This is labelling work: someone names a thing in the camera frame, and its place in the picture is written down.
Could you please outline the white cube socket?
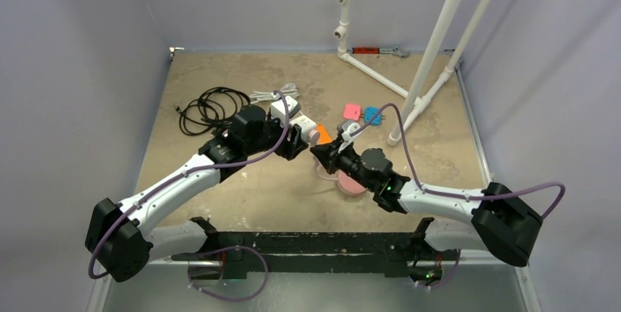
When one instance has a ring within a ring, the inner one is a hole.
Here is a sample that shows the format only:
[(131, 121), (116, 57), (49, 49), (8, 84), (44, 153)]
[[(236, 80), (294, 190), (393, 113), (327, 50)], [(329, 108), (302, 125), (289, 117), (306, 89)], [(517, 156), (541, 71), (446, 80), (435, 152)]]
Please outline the white cube socket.
[(319, 132), (316, 130), (317, 124), (306, 115), (298, 116), (293, 119), (293, 125), (301, 129), (301, 138), (311, 146), (317, 145)]

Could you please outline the orange power strip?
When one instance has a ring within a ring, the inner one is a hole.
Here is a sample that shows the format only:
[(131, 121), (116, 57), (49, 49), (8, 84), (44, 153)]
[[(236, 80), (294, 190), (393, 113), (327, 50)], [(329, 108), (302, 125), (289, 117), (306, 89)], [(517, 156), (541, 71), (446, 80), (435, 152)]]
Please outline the orange power strip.
[(329, 144), (333, 141), (333, 138), (330, 136), (324, 125), (317, 125), (316, 130), (319, 132), (317, 145)]

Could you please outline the pink plug adapter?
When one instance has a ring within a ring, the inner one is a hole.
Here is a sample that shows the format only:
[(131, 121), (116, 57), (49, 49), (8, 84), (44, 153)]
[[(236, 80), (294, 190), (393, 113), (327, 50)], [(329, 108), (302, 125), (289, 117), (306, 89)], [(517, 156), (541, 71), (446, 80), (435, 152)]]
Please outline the pink plug adapter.
[(362, 107), (358, 104), (347, 103), (343, 108), (343, 118), (359, 121), (362, 114)]

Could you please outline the blue plug adapter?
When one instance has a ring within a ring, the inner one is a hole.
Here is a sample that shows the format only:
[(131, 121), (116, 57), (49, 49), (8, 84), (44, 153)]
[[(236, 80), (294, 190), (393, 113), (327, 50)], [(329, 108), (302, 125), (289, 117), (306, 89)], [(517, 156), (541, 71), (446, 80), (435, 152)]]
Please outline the blue plug adapter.
[(384, 120), (383, 113), (379, 108), (369, 106), (363, 112), (364, 122), (369, 125), (379, 126)]

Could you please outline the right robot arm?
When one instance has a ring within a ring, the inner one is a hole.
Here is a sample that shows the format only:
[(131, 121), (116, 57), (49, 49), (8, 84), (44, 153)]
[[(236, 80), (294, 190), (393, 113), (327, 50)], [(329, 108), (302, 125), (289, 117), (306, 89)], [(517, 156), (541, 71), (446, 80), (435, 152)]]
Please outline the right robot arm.
[(542, 217), (523, 200), (511, 197), (502, 184), (485, 189), (418, 186), (393, 170), (383, 150), (357, 154), (353, 146), (335, 143), (313, 146), (311, 154), (329, 174), (342, 171), (373, 194), (388, 212), (432, 216), (424, 231), (411, 239), (413, 253), (427, 259), (437, 251), (486, 250), (514, 267), (525, 267), (543, 224)]

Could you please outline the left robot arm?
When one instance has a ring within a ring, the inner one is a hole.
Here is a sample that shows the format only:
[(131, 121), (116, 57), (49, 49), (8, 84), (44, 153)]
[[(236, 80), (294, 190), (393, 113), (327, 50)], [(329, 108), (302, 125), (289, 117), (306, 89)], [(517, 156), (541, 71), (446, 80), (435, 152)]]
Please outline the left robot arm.
[(290, 100), (272, 103), (267, 111), (257, 105), (245, 106), (232, 116), (226, 129), (216, 132), (175, 172), (120, 202), (99, 201), (85, 240), (92, 255), (90, 278), (110, 275), (116, 282), (124, 282), (150, 261), (178, 253), (193, 253), (201, 260), (214, 257), (218, 240), (209, 234), (207, 220), (193, 218), (165, 228), (158, 224), (246, 165), (271, 154), (293, 160), (307, 149), (319, 137), (317, 124), (298, 115), (299, 109)]

